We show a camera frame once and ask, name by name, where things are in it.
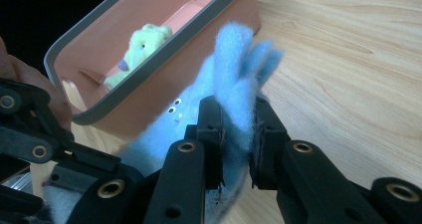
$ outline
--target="wood grain surface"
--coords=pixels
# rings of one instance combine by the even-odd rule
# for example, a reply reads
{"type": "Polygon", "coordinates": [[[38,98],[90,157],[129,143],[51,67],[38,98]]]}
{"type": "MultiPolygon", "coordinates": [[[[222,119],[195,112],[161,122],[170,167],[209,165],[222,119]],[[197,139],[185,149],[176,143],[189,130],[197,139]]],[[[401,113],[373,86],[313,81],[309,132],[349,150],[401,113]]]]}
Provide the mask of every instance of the wood grain surface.
{"type": "MultiPolygon", "coordinates": [[[[264,91],[290,136],[318,145],[366,188],[385,176],[422,187],[422,0],[258,6],[255,39],[286,52],[264,91]]],[[[120,149],[121,140],[92,127],[74,125],[74,133],[101,150],[120,149]]],[[[283,223],[276,192],[250,186],[224,223],[283,223]]]]}

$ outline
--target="blue stuffed bunny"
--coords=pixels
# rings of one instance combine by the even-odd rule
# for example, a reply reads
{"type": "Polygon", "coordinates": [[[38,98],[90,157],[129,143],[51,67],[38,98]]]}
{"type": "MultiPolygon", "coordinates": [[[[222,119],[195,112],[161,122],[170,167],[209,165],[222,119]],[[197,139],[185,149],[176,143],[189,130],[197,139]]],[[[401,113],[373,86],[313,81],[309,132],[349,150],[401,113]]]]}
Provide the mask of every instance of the blue stuffed bunny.
{"type": "MultiPolygon", "coordinates": [[[[223,26],[217,35],[214,53],[205,59],[195,82],[119,154],[123,163],[137,168],[144,176],[160,169],[169,146],[184,137],[188,124],[197,122],[200,101],[215,96],[228,118],[223,120],[226,130],[223,150],[225,186],[221,192],[207,190],[205,223],[221,220],[241,190],[253,139],[256,96],[261,95],[262,86],[283,55],[269,41],[260,42],[251,49],[252,42],[252,29],[238,23],[223,26]]],[[[67,207],[72,210],[75,200],[81,196],[51,186],[46,187],[45,192],[54,219],[62,222],[69,218],[71,211],[55,211],[54,206],[59,205],[59,201],[70,201],[74,203],[67,207]],[[71,195],[72,198],[58,200],[56,195],[71,195]]]]}

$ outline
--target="black plastic part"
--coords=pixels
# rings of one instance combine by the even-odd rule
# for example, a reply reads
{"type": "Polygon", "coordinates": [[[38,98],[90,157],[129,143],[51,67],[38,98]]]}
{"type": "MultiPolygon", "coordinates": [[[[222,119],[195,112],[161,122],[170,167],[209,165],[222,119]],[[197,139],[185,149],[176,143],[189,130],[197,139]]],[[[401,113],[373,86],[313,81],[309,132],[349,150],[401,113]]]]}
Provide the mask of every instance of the black plastic part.
{"type": "Polygon", "coordinates": [[[220,105],[214,97],[204,98],[199,107],[196,139],[205,147],[206,189],[217,189],[223,181],[224,129],[220,105]]]}
{"type": "Polygon", "coordinates": [[[369,199],[388,223],[422,223],[422,190],[407,181],[379,178],[372,184],[369,199]]]}
{"type": "Polygon", "coordinates": [[[43,203],[40,197],[0,185],[0,213],[6,211],[31,216],[41,210],[43,203]]]}
{"type": "Polygon", "coordinates": [[[257,98],[254,143],[249,165],[253,187],[257,185],[259,189],[277,190],[275,157],[288,140],[288,131],[270,104],[257,98]]]}
{"type": "Polygon", "coordinates": [[[197,140],[170,146],[143,223],[203,223],[204,161],[197,140]]]}
{"type": "Polygon", "coordinates": [[[84,194],[68,223],[123,223],[142,175],[121,164],[116,173],[98,179],[84,194]]]}
{"type": "Polygon", "coordinates": [[[281,161],[297,192],[278,195],[286,223],[386,223],[317,146],[290,141],[281,161]],[[288,196],[300,199],[284,199],[288,196]],[[306,222],[294,222],[297,219],[290,215],[290,207],[283,205],[289,202],[305,207],[301,212],[307,213],[306,222]]]}
{"type": "Polygon", "coordinates": [[[161,169],[143,178],[136,187],[129,209],[121,223],[143,223],[161,169]]]}

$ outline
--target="plush bunny ear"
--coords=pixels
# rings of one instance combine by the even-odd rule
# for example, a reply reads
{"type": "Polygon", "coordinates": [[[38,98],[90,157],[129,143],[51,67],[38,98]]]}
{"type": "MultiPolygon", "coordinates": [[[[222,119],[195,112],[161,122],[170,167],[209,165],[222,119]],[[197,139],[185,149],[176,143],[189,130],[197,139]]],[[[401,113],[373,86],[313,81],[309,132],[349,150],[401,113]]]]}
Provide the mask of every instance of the plush bunny ear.
{"type": "Polygon", "coordinates": [[[264,64],[263,68],[257,75],[258,84],[261,88],[264,83],[270,78],[273,72],[277,69],[277,66],[280,63],[280,60],[283,57],[283,50],[272,50],[268,55],[267,61],[264,64]]]}
{"type": "Polygon", "coordinates": [[[214,85],[223,92],[239,80],[242,64],[252,44],[253,31],[241,24],[221,28],[214,50],[214,85]]]}

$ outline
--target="fuzzy fabric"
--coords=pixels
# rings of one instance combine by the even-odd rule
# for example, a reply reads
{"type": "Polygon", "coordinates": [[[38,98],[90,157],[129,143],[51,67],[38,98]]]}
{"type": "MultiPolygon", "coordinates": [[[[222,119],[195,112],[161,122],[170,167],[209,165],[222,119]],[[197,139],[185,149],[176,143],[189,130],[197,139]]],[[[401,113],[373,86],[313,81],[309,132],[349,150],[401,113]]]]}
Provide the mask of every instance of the fuzzy fabric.
{"type": "MultiPolygon", "coordinates": [[[[205,59],[195,82],[119,154],[123,163],[137,168],[144,176],[160,169],[169,146],[184,137],[188,124],[197,123],[200,101],[214,95],[227,117],[223,120],[225,186],[221,193],[206,191],[205,223],[219,222],[242,188],[254,133],[256,96],[260,95],[261,87],[283,55],[269,41],[260,42],[251,49],[252,40],[252,29],[244,25],[228,23],[222,27],[214,53],[205,59]]],[[[58,189],[47,191],[58,192],[58,189]]],[[[69,217],[68,213],[61,214],[56,213],[55,219],[67,220],[69,217]]]]}
{"type": "Polygon", "coordinates": [[[105,78],[105,85],[111,90],[120,84],[131,72],[143,63],[172,35],[168,26],[146,24],[130,37],[129,47],[118,64],[118,71],[105,78]]]}

